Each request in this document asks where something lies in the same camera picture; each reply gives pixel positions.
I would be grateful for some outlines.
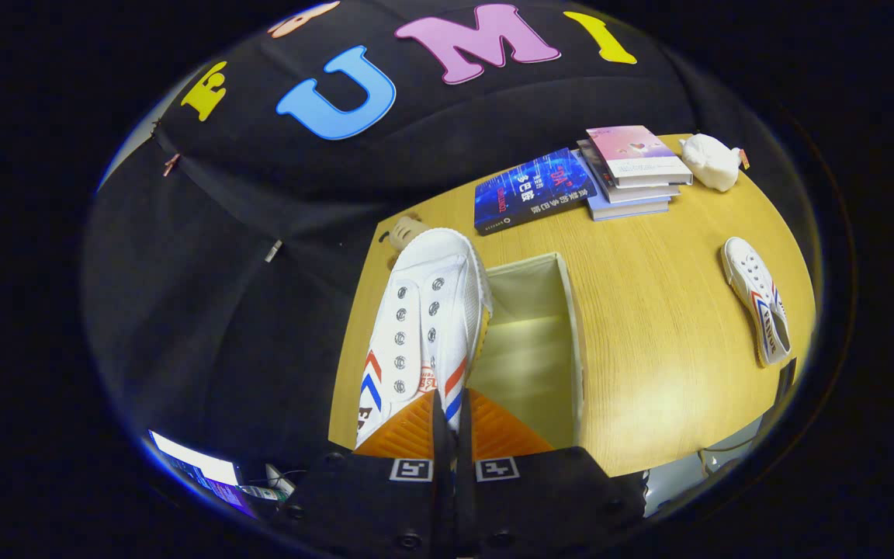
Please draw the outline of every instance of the blue letter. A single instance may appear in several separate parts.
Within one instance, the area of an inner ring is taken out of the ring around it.
[[[343,71],[368,92],[368,100],[358,109],[344,113],[316,92],[315,79],[306,79],[285,93],[275,108],[278,114],[291,114],[303,127],[323,139],[344,139],[368,130],[381,120],[395,102],[395,84],[365,58],[365,47],[357,46],[337,54],[323,70],[327,74]]]

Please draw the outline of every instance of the blue book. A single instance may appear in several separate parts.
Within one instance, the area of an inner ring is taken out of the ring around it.
[[[508,229],[577,207],[596,192],[588,171],[562,148],[479,184],[475,229],[481,234]]]
[[[606,200],[606,195],[600,192],[588,199],[588,209],[592,212],[592,220],[607,220],[667,212],[667,203],[670,201],[671,196],[661,196],[610,204],[609,200]]]

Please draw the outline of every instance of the pink book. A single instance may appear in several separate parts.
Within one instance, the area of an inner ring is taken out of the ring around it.
[[[646,127],[589,128],[586,132],[617,188],[692,184],[691,170]]]

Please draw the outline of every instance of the wooden table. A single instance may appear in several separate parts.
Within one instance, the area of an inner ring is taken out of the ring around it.
[[[678,153],[678,138],[689,135],[660,138]],[[407,214],[467,234],[487,268],[543,252],[564,257],[584,330],[581,445],[609,475],[706,448],[774,404],[784,363],[757,364],[752,317],[721,268],[727,238],[746,238],[765,259],[788,312],[792,357],[805,368],[816,320],[809,272],[785,221],[742,172],[726,193],[682,186],[667,213],[593,222],[582,207],[482,237],[474,192],[487,178],[376,227],[338,365],[334,443],[354,448],[363,361],[395,256],[379,237]]]

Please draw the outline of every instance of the white plush toy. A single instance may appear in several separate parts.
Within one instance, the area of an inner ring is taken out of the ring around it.
[[[740,148],[727,149],[723,142],[705,134],[696,134],[687,141],[680,139],[681,160],[695,178],[709,188],[726,192],[737,182]]]

